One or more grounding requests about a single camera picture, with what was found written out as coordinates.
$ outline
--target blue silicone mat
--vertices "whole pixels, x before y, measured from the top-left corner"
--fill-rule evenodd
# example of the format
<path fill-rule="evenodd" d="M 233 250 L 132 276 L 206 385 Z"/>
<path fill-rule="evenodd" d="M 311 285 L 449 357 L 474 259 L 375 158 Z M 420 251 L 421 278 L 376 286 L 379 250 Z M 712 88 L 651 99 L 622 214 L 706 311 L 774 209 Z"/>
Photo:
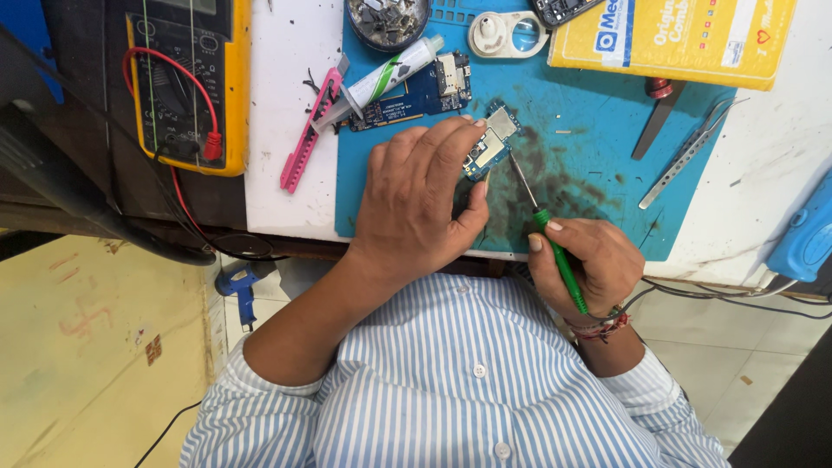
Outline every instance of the blue silicone mat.
<path fill-rule="evenodd" d="M 484 117 L 489 102 L 500 98 L 526 128 L 525 137 L 515 136 L 510 142 L 538 203 L 555 217 L 606 219 L 619 226 L 648 261 L 666 260 L 716 139 L 703 147 L 646 210 L 640 209 L 638 203 L 713 106 L 734 96 L 736 88 L 688 83 L 650 151 L 641 161 L 633 161 L 632 151 L 656 104 L 644 92 L 643 77 L 549 67 L 548 45 L 537 56 L 524 60 L 476 57 L 467 43 L 470 14 L 477 14 L 476 10 L 527 10 L 527 3 L 458 0 L 454 3 L 456 8 L 448 11 L 448 0 L 429 1 L 433 16 L 424 36 L 442 34 L 445 47 L 440 53 L 459 49 L 471 59 L 474 99 L 463 111 L 475 118 Z M 443 11 L 441 19 L 437 18 L 438 11 Z M 456 22 L 457 18 L 466 21 Z M 344 78 L 348 85 L 389 59 L 389 55 L 361 44 L 347 23 L 344 51 L 351 63 Z M 392 89 L 388 95 L 400 94 L 400 88 Z M 453 114 L 446 112 L 363 132 L 342 128 L 335 190 L 335 230 L 340 236 L 355 234 L 355 218 L 367 177 L 367 156 L 373 145 L 389 140 L 407 127 L 430 127 L 450 115 Z M 557 130 L 572 133 L 558 134 Z M 491 218 L 472 248 L 528 252 L 526 236 L 536 227 L 527 195 L 508 159 L 492 169 L 489 184 Z M 467 178 L 460 177 L 455 216 L 464 209 L 472 186 Z"/>

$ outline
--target round container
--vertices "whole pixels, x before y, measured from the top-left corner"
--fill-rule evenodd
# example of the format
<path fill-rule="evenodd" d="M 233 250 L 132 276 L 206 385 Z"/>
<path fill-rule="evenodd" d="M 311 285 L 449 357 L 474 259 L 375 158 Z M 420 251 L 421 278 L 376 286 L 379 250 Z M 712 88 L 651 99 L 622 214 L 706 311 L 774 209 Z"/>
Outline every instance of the round container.
<path fill-rule="evenodd" d="M 415 0 L 410 7 L 407 6 L 408 0 L 399 0 L 398 3 L 378 0 L 378 3 L 386 3 L 388 6 L 376 11 L 365 0 L 344 0 L 344 13 L 361 42 L 381 52 L 402 52 L 422 36 L 428 25 L 428 0 Z M 395 12 L 384 11 L 388 8 L 396 8 L 402 17 L 411 17 L 412 20 L 404 28 L 391 32 L 389 29 L 395 29 L 402 23 L 396 21 Z"/>

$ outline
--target blue heat gun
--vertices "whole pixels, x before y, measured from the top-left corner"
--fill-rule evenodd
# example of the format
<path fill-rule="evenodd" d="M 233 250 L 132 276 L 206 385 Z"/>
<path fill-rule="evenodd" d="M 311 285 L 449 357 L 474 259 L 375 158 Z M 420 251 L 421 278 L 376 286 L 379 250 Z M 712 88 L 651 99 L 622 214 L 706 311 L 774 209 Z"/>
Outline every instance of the blue heat gun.
<path fill-rule="evenodd" d="M 818 269 L 832 253 L 832 170 L 808 202 L 791 217 L 789 230 L 765 263 L 769 270 L 793 280 L 816 280 Z"/>
<path fill-rule="evenodd" d="M 277 264 L 273 261 L 258 261 L 255 263 L 243 263 L 241 266 L 234 266 L 228 272 L 221 273 L 214 280 L 214 287 L 221 296 L 237 294 L 237 306 L 240 308 L 240 324 L 248 331 L 253 331 L 255 317 L 255 293 L 251 288 L 256 282 L 262 280 L 277 270 Z"/>

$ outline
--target green soldering iron handle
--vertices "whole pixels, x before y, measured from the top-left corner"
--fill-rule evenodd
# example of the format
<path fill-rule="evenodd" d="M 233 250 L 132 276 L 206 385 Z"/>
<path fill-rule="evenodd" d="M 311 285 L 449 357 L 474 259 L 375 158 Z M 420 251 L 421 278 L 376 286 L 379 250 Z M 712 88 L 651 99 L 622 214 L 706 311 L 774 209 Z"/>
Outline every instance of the green soldering iron handle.
<path fill-rule="evenodd" d="M 537 223 L 537 227 L 540 229 L 540 232 L 546 236 L 546 224 L 551 218 L 549 211 L 544 208 L 541 211 L 534 213 L 533 217 L 534 221 Z M 555 251 L 555 263 L 557 263 L 557 269 L 561 272 L 563 283 L 567 286 L 567 290 L 569 291 L 569 295 L 572 296 L 572 300 L 575 301 L 575 306 L 577 306 L 577 309 L 582 314 L 589 313 L 587 303 L 583 300 L 583 295 L 581 294 L 581 287 L 577 285 L 575 274 L 572 273 L 572 268 L 569 266 L 567 256 L 563 252 L 563 247 L 559 246 L 551 239 L 549 240 L 549 244 L 552 245 L 552 250 Z"/>

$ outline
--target connector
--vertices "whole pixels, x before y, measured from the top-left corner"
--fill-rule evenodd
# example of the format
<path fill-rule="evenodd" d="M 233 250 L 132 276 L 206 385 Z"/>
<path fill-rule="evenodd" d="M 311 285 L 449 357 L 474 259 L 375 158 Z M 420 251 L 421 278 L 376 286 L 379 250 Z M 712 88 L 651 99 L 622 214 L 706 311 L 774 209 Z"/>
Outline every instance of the connector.
<path fill-rule="evenodd" d="M 217 132 L 208 132 L 208 139 L 202 157 L 208 161 L 214 161 L 222 157 L 222 135 Z"/>

